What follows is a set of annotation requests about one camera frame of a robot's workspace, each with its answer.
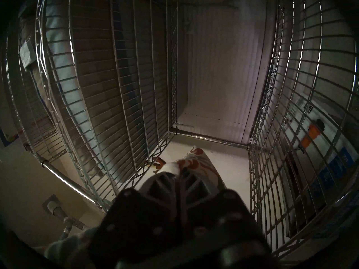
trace metal tube rail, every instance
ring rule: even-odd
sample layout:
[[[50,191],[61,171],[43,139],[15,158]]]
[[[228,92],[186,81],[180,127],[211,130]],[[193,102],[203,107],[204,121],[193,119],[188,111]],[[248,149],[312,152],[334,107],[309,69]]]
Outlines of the metal tube rail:
[[[41,157],[36,152],[34,153],[29,145],[25,145],[25,150],[30,152],[34,157],[36,157],[38,160],[40,160],[41,166],[43,168],[48,169],[50,172],[52,172],[57,178],[59,178],[62,182],[64,182],[67,186],[69,186],[71,189],[73,189],[75,192],[80,194],[81,196],[87,198],[89,201],[95,203],[95,201],[92,199],[92,195],[88,193],[81,185],[74,182],[72,179],[65,176],[62,172],[60,172],[58,169],[56,169],[53,165],[50,164],[48,160]]]

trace white wall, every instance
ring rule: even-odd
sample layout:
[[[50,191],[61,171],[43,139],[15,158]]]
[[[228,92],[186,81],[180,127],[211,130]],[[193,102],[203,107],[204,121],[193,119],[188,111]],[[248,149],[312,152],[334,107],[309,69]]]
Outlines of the white wall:
[[[0,160],[1,219],[29,246],[47,245],[62,233],[63,223],[41,207],[52,194],[69,216],[82,219],[91,227],[101,222],[103,214],[96,206],[86,203],[82,196],[42,168],[19,140],[0,149]],[[55,165],[65,171],[60,161]]]

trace wire grid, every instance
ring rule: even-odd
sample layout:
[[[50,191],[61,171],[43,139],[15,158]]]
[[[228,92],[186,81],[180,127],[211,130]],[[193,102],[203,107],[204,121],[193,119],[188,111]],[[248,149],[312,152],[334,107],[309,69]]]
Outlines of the wire grid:
[[[1,54],[6,97],[22,143],[29,144],[33,152],[53,162],[66,153],[66,149],[41,103],[32,73],[24,70],[20,47],[19,19],[15,19],[9,26]]]
[[[250,209],[284,258],[315,234],[355,179],[358,53],[330,0],[278,0],[276,23],[250,142]]]
[[[178,71],[178,10],[179,0],[171,0],[171,78],[172,78],[172,127],[178,123],[178,93],[177,93],[177,71]]]
[[[153,22],[166,9],[152,0],[39,0],[38,9],[44,86],[103,207],[172,138],[165,23]]]

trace orange object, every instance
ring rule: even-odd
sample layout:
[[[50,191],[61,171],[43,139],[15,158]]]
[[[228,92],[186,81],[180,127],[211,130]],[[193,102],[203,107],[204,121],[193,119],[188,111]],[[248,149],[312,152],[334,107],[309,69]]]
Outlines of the orange object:
[[[320,119],[317,119],[316,125],[315,124],[309,125],[308,134],[302,139],[301,147],[304,149],[307,148],[310,145],[310,143],[312,142],[311,139],[314,140],[323,131],[324,131],[324,123]]]

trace chrome wire rack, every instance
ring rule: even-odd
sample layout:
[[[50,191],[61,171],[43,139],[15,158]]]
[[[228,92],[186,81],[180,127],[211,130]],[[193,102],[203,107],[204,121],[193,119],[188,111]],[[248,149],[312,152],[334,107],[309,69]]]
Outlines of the chrome wire rack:
[[[276,24],[249,167],[251,212],[283,259],[353,190],[358,52],[331,0],[278,0]]]
[[[167,0],[39,0],[43,88],[73,161],[105,206],[169,134]]]
[[[28,39],[26,31],[20,31],[19,20],[12,21],[1,48],[2,81],[20,140],[31,146],[37,158],[53,162],[66,149],[41,103],[34,75],[24,69],[20,60],[20,47]]]

